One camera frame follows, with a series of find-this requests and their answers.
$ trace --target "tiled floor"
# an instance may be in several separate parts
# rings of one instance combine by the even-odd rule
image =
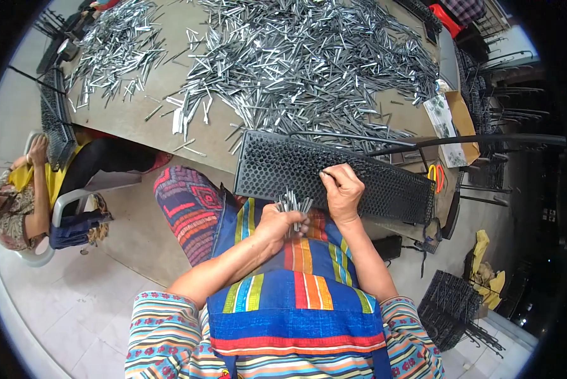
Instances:
[[[78,3],[56,0],[51,8],[68,15]],[[44,42],[41,34],[30,32],[13,58],[14,66],[34,72]],[[1,168],[22,153],[28,133],[39,127],[35,84],[7,72],[0,87]],[[232,181],[230,175],[197,168],[217,184]],[[104,194],[116,220],[110,236],[90,249],[89,255],[80,255],[79,248],[60,250],[46,266],[33,269],[0,248],[0,275],[19,314],[52,358],[75,378],[122,377],[134,296],[143,290],[163,289],[189,268],[152,196],[157,174],[146,175],[139,186]],[[435,255],[427,256],[423,279],[421,253],[404,249],[393,261],[390,270],[399,292],[418,303],[435,270],[460,274],[463,257],[479,229],[485,229],[492,239],[489,251],[495,249],[494,236],[505,212],[461,200],[454,238],[443,241]]]

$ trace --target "table top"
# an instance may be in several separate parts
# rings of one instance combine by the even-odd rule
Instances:
[[[206,21],[208,15],[200,5],[193,3],[168,5],[171,3],[171,0],[155,0],[155,3],[164,5],[160,12],[165,12],[165,14],[159,18],[158,22],[162,24],[160,26],[162,28],[160,38],[166,39],[165,46],[162,47],[169,51],[165,59],[178,54],[188,47],[188,39],[185,33],[187,27],[199,32],[199,35],[204,35],[208,31],[208,26],[202,24]],[[431,57],[434,60],[440,61],[440,49],[425,39],[424,29],[420,20],[392,0],[380,0],[380,4],[385,6],[399,22],[408,25],[420,34],[424,48],[431,53]],[[194,54],[202,54],[204,50],[205,46],[201,44]],[[185,52],[176,58],[176,61],[188,65],[189,68],[174,64],[171,61],[166,64],[160,64],[156,69],[151,70],[145,84],[145,91],[136,91],[131,101],[128,101],[129,96],[126,97],[125,101],[122,101],[123,89],[122,94],[109,101],[106,106],[105,99],[100,98],[99,92],[90,95],[90,106],[80,108],[76,113],[71,113],[73,122],[159,150],[173,152],[175,148],[184,143],[184,137],[182,134],[173,135],[172,133],[174,113],[164,117],[159,117],[159,115],[174,110],[176,106],[166,101],[158,104],[154,100],[145,97],[145,95],[161,101],[164,96],[180,88],[185,83],[187,73],[193,63],[193,58],[187,56],[189,53],[190,51]],[[65,73],[71,72],[80,55],[70,63],[63,63],[62,67]],[[445,57],[444,59],[455,60],[456,57]],[[80,89],[81,81],[77,81],[77,84],[70,92],[71,96],[77,96],[80,93]],[[232,155],[228,150],[235,144],[238,135],[235,135],[228,141],[225,141],[225,137],[233,131],[233,127],[230,124],[239,124],[241,118],[235,114],[232,108],[224,104],[218,96],[213,96],[213,98],[214,101],[208,113],[210,123],[208,125],[204,123],[204,112],[199,107],[188,128],[188,139],[195,138],[195,141],[189,147],[204,153],[206,156],[197,155],[184,148],[173,152],[173,154],[200,164],[209,165],[221,171],[235,173],[239,151]],[[403,102],[403,105],[391,103],[391,100]],[[396,90],[390,89],[377,93],[376,103],[379,107],[382,106],[382,113],[392,112],[391,128],[408,130],[417,136],[436,136],[424,107],[412,106],[410,102],[404,101],[403,96],[399,95]],[[159,105],[163,105],[163,107],[145,122],[144,118]],[[411,171],[420,171],[419,167],[421,165],[409,165],[403,168]],[[454,178],[450,179],[455,183],[455,175],[452,173],[451,176]],[[439,204],[440,202],[442,201],[438,200],[438,209],[440,210],[436,213],[440,220],[443,217],[445,222],[450,203],[447,199],[443,201],[443,204]]]

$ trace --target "right hand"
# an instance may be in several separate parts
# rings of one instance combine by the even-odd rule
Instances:
[[[46,149],[48,148],[48,138],[45,135],[38,135],[33,138],[31,148],[27,154],[29,163],[33,166],[44,165],[46,163]]]
[[[330,216],[337,225],[359,219],[357,205],[363,194],[364,184],[347,163],[327,167],[319,173],[328,192]]]

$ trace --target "red and yellow scissors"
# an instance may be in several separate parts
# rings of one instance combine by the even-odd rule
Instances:
[[[441,192],[442,189],[444,189],[444,178],[445,178],[444,168],[441,167],[440,164],[438,165],[431,164],[429,166],[429,172],[427,173],[427,178],[431,179],[437,184],[435,188],[435,193],[439,193]]]

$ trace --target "blue apron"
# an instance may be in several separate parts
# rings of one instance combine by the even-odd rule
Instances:
[[[225,193],[210,258],[254,233],[266,201],[249,198],[238,210]],[[374,376],[392,378],[380,306],[358,288],[347,243],[322,212],[312,210],[306,238],[281,251],[245,279],[207,299],[210,339],[231,378],[248,356],[372,357]]]

